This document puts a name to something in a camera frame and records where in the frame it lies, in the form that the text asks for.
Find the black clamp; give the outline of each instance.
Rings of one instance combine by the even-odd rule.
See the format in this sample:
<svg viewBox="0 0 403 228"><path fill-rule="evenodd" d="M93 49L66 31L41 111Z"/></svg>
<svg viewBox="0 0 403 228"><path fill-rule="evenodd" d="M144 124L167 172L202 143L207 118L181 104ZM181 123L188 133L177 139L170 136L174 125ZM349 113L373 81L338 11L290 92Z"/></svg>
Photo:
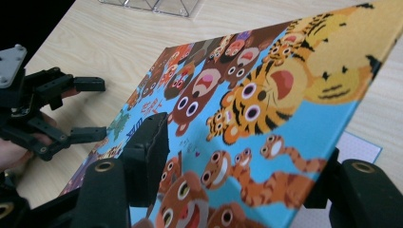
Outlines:
<svg viewBox="0 0 403 228"><path fill-rule="evenodd" d="M70 135L43 120L40 109L49 105L55 110L63 105L62 94L77 91L105 91L105 81L98 77L73 77L59 67L25 76L21 68L26 50L15 46L0 51L0 138L10 140L34 152L44 161L75 143L92 143L106 136L106 127L73 128ZM45 145L31 133L49 136Z"/></svg>

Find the screw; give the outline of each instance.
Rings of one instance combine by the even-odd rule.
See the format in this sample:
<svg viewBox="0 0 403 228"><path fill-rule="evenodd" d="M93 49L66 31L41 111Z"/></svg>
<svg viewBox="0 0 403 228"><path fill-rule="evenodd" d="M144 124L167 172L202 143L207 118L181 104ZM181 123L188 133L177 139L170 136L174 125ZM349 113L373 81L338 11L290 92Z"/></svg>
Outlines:
<svg viewBox="0 0 403 228"><path fill-rule="evenodd" d="M0 83L4 84L6 82L7 82L7 78L3 77L3 76L0 76Z"/></svg>

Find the book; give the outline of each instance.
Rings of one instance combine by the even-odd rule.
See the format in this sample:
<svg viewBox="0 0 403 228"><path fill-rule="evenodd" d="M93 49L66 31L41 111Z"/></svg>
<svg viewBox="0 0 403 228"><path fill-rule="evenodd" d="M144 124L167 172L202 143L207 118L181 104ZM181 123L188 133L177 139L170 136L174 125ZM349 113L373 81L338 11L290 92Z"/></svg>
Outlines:
<svg viewBox="0 0 403 228"><path fill-rule="evenodd" d="M142 121L168 113L170 153L133 227L290 226L403 29L384 0L167 47L89 164L119 157Z"/></svg>

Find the cartoon animal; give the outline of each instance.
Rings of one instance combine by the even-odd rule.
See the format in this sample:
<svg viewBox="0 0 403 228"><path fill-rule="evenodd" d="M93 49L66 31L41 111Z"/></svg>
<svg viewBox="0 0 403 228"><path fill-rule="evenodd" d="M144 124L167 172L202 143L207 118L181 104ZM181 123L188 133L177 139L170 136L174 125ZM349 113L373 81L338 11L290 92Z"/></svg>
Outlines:
<svg viewBox="0 0 403 228"><path fill-rule="evenodd" d="M315 184L308 177L283 171L274 172L264 182L256 182L251 177L249 164L252 160L252 152L249 148L236 156L233 166L230 165L231 162L227 157L217 156L218 154L224 153L221 151L212 155L212 158L214 156L215 159L210 160L206 165L201 176L201 183L207 189L211 189L211 186L217 189L225 183L228 177L233 177L240 184L240 198L250 207L281 202L288 208L299 208Z"/></svg>
<svg viewBox="0 0 403 228"><path fill-rule="evenodd" d="M124 113L123 110L119 112L119 115L113 120L113 122L108 127L108 131L112 131L114 133L114 140L116 141L119 137L119 134L125 129L125 124L130 119L130 114Z"/></svg>
<svg viewBox="0 0 403 228"><path fill-rule="evenodd" d="M295 77L287 68L270 73L272 65L258 66L222 97L221 108L206 121L208 141L222 135L225 143L233 144L239 137L269 132L292 117L302 102L308 79L303 74ZM297 62L290 67L303 72Z"/></svg>
<svg viewBox="0 0 403 228"><path fill-rule="evenodd" d="M229 63L227 69L222 73L219 83L227 81L229 82L228 88L234 88L237 82L241 81L255 66L260 53L272 45L273 41L287 28L288 24L282 23L270 28L253 30L245 40L244 49L240 49L238 55L234 50L229 49L233 53L231 56L236 58Z"/></svg>
<svg viewBox="0 0 403 228"><path fill-rule="evenodd" d="M324 159L305 160L296 148L285 146L284 138L280 135L268 136L260 149L260 154L267 160L273 160L281 155L289 156L296 168L302 172L321 172L326 165Z"/></svg>
<svg viewBox="0 0 403 228"><path fill-rule="evenodd" d="M196 67L202 62L205 62L206 59L208 59L209 53L220 44L221 39L221 37L217 37L214 39L196 42L193 45L193 48L186 58L184 64L187 65L188 63L194 61Z"/></svg>
<svg viewBox="0 0 403 228"><path fill-rule="evenodd" d="M183 135L190 123L202 112L216 91L220 77L218 70L204 69L183 91L168 115L169 124L178 124L176 136Z"/></svg>
<svg viewBox="0 0 403 228"><path fill-rule="evenodd" d="M174 64L169 66L169 68L163 73L163 76L161 76L160 81L158 82L158 87L160 86L166 86L166 84L171 80L172 75L175 74L175 72L178 69L178 65Z"/></svg>
<svg viewBox="0 0 403 228"><path fill-rule="evenodd" d="M218 189L232 175L231 155L224 151L215 151L201 175L201 183L207 189Z"/></svg>
<svg viewBox="0 0 403 228"><path fill-rule="evenodd" d="M232 42L225 51L226 56L237 55L245 46L246 40L251 36L251 30L239 33L234 42Z"/></svg>
<svg viewBox="0 0 403 228"><path fill-rule="evenodd" d="M209 228L238 227L238 228L263 228L263 224L249 219L237 202L229 202L217 208L209 216L207 223Z"/></svg>
<svg viewBox="0 0 403 228"><path fill-rule="evenodd" d="M179 177L166 192L155 225L164 227L207 227L208 197L193 171Z"/></svg>
<svg viewBox="0 0 403 228"><path fill-rule="evenodd" d="M158 87L166 86L171 77L175 74L178 66L186 60L186 57L189 55L192 47L193 43L176 47L175 52L172 54L171 58L166 64L167 69L163 73L163 76L160 78L160 81L158 82Z"/></svg>
<svg viewBox="0 0 403 228"><path fill-rule="evenodd" d="M219 46L216 47L209 56L209 61L213 61L214 63L216 63L219 58L222 56L222 54L225 52L226 47L229 45L231 39L234 37L233 34L231 35L227 35L227 36L223 36Z"/></svg>
<svg viewBox="0 0 403 228"><path fill-rule="evenodd" d="M239 137L268 133L287 123L303 100L320 105L359 101L381 66L378 60L384 58L381 49L385 47L376 44L381 40L379 37L364 35L365 30L354 42L344 40L357 28L366 27L356 23L364 23L363 18L371 11L357 8L346 25L328 32L328 41L321 42L315 50L307 53L308 48L300 47L283 64L276 66L269 61L250 72L240 85L222 97L221 108L207 119L206 139L222 135L225 143L233 144ZM382 27L380 22L376 23L371 26ZM384 31L379 33L383 39L392 41ZM373 45L367 47L370 40ZM350 50L354 53L346 56ZM329 53L334 56L331 65L325 58Z"/></svg>
<svg viewBox="0 0 403 228"><path fill-rule="evenodd" d="M134 107L134 105L137 104L137 101L139 100L139 93L137 92L137 89L134 90L134 92L130 95L130 97L127 100L127 110L129 111L131 108Z"/></svg>
<svg viewBox="0 0 403 228"><path fill-rule="evenodd" d="M270 47L263 63L270 60L280 66L284 60L296 53L299 48L306 48L310 53L321 42L328 42L328 36L346 25L348 16L355 8L339 9L313 17L297 19L291 22L284 36L278 38Z"/></svg>
<svg viewBox="0 0 403 228"><path fill-rule="evenodd" d="M178 153L178 157L173 157L166 162L165 168L163 169L163 175L160 181L160 188L158 190L157 198L159 200L163 199L170 186L175 180L177 180L182 175L182 152Z"/></svg>
<svg viewBox="0 0 403 228"><path fill-rule="evenodd" d="M171 78L168 85L163 92L166 100L173 99L177 97L183 89L187 87L190 81L193 79L195 73L195 62L192 61L182 67L176 74Z"/></svg>

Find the book cover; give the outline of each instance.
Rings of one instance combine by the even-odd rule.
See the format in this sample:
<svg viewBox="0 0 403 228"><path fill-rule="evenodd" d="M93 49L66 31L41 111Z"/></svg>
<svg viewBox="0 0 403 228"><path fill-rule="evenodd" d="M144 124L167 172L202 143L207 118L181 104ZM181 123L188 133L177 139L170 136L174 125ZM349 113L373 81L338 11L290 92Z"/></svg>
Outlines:
<svg viewBox="0 0 403 228"><path fill-rule="evenodd" d="M154 227L286 227L403 29L384 0L167 47L62 194L168 113Z"/></svg>

